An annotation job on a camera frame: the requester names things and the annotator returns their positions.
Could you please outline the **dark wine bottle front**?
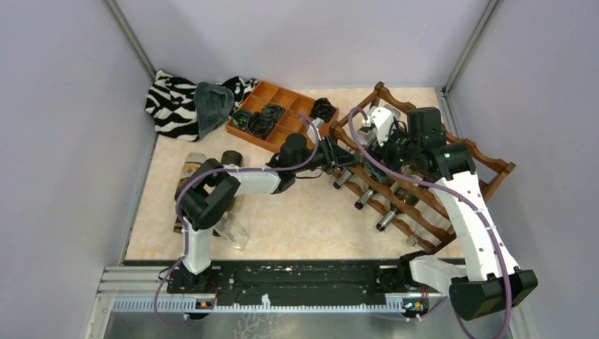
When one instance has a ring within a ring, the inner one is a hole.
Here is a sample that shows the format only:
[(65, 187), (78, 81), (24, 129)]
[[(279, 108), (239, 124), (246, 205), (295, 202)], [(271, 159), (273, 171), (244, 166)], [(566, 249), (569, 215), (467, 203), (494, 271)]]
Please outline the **dark wine bottle front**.
[(360, 183), (362, 193), (360, 197), (354, 202), (354, 207), (358, 210), (362, 210), (370, 201), (377, 201), (384, 206), (389, 205), (389, 200), (379, 193), (375, 188), (368, 185), (367, 182)]

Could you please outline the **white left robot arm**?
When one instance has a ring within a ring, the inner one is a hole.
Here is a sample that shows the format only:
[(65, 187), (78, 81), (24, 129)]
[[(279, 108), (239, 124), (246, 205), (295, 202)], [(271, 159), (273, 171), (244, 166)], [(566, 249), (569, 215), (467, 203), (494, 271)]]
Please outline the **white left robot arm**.
[(305, 136), (292, 133), (269, 162), (260, 167), (225, 166), (214, 158), (202, 163), (174, 196), (175, 213), (182, 223), (184, 283), (194, 292), (210, 287), (210, 243), (215, 226), (230, 204), (247, 194), (280, 194), (297, 174), (322, 170), (330, 174), (360, 163), (359, 155), (343, 149), (330, 136), (319, 137), (309, 148)]

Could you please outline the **wooden wine rack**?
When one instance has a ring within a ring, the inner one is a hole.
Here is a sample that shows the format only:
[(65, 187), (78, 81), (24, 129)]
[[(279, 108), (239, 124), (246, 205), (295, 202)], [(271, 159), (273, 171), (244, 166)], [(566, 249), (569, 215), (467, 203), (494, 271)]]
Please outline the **wooden wine rack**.
[[(433, 153), (424, 149), (425, 145), (423, 139), (426, 135), (422, 132), (422, 128), (425, 125), (430, 125), (441, 129), (441, 135), (446, 139), (445, 144), (443, 144), (441, 148), (442, 150), (447, 150), (449, 152), (448, 161), (451, 165), (457, 164), (457, 162), (465, 155), (471, 155), (473, 162), (479, 162), (495, 173), (495, 176), (489, 182), (483, 180), (478, 182), (484, 201), (490, 200), (500, 184), (513, 172), (515, 164), (484, 155), (473, 141), (453, 135), (446, 130), (443, 123), (436, 123), (432, 118), (425, 117), (422, 119), (410, 119), (408, 113), (416, 108), (415, 105), (410, 102), (401, 102), (397, 100), (382, 82), (377, 83), (374, 86), (373, 91), (363, 99), (358, 106), (363, 110), (368, 111), (373, 106), (379, 106), (380, 102), (385, 102), (400, 111), (399, 121), (395, 122), (392, 133), (394, 131), (404, 131), (408, 133), (408, 139), (405, 142), (405, 152), (410, 164), (402, 167), (399, 172), (405, 177), (410, 177), (410, 179), (405, 180), (390, 176), (374, 166), (365, 157), (362, 158), (359, 165), (349, 167), (348, 169), (354, 173), (353, 176), (360, 178), (363, 182), (367, 182), (368, 185), (375, 188), (381, 195), (389, 200), (388, 206), (384, 206), (377, 201), (370, 201), (368, 203), (368, 205), (379, 212), (382, 217), (389, 211), (391, 206), (400, 208), (403, 211), (403, 214), (398, 215), (392, 220), (392, 224), (404, 232), (407, 237), (413, 233), (408, 226), (408, 222), (414, 220), (420, 223), (421, 226), (430, 231), (433, 235), (440, 238), (441, 243), (436, 246), (433, 246), (424, 240), (420, 240), (418, 244), (426, 253), (435, 254), (456, 239), (456, 232), (450, 221), (449, 214), (445, 207), (442, 206), (440, 199), (429, 187), (424, 186), (423, 184), (415, 184), (414, 182), (416, 179), (432, 182), (435, 179), (440, 179), (442, 175), (441, 170), (434, 160)], [(415, 206), (409, 206), (401, 202), (396, 197), (396, 194), (401, 196), (409, 196), (412, 194), (417, 196), (419, 201)], [(443, 231), (428, 223), (421, 214), (420, 208), (422, 207), (431, 207), (447, 218), (451, 223), (449, 230)]]

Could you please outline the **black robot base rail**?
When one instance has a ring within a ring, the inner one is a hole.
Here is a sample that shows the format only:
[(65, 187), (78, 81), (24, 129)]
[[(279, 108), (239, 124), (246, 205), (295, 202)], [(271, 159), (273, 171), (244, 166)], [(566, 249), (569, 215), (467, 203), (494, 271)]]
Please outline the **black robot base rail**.
[(215, 260), (191, 274), (171, 261), (127, 261), (106, 268), (101, 295), (121, 312), (367, 313), (424, 316), (442, 299), (408, 286), (397, 259)]

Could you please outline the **dark wine bottle back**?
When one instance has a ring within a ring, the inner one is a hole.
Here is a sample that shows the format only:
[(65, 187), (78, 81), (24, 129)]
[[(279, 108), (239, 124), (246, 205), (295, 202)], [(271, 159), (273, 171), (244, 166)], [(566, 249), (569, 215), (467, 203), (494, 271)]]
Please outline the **dark wine bottle back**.
[(343, 172), (340, 173), (340, 176), (333, 182), (333, 188), (335, 190), (341, 189), (341, 187), (345, 185), (353, 175), (354, 173), (351, 170), (345, 169)]

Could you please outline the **clear bottle black cap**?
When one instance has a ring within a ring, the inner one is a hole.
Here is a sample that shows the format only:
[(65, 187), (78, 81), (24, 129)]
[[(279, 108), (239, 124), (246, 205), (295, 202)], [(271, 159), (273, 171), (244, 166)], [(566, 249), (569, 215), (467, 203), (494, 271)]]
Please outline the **clear bottle black cap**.
[(361, 127), (358, 129), (357, 132), (359, 142), (363, 146), (372, 146), (376, 142), (375, 130), (363, 131)]

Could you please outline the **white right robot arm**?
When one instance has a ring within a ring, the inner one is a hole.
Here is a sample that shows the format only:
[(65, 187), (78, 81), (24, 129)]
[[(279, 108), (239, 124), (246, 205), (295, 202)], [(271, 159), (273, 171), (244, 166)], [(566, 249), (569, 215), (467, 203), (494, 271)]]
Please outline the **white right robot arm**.
[(409, 111), (405, 129), (392, 109), (373, 107), (362, 125), (374, 129), (382, 152), (379, 159), (367, 154), (369, 163), (394, 178), (430, 188), (463, 249), (462, 266), (433, 255), (413, 255), (398, 271), (399, 285), (407, 291), (433, 287), (449, 298), (464, 321), (499, 311), (509, 315), (538, 286), (538, 278), (533, 270), (522, 269), (504, 245), (466, 144), (447, 142), (434, 107)]

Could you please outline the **small clear glass bottle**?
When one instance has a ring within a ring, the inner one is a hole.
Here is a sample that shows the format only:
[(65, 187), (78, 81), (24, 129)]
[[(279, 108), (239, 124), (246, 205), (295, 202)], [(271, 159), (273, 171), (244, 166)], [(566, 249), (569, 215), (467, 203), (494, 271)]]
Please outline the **small clear glass bottle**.
[(215, 225), (215, 231), (225, 239), (231, 247), (237, 250), (244, 250), (249, 242), (249, 233), (237, 220), (236, 216), (228, 211), (225, 211), (221, 219)]

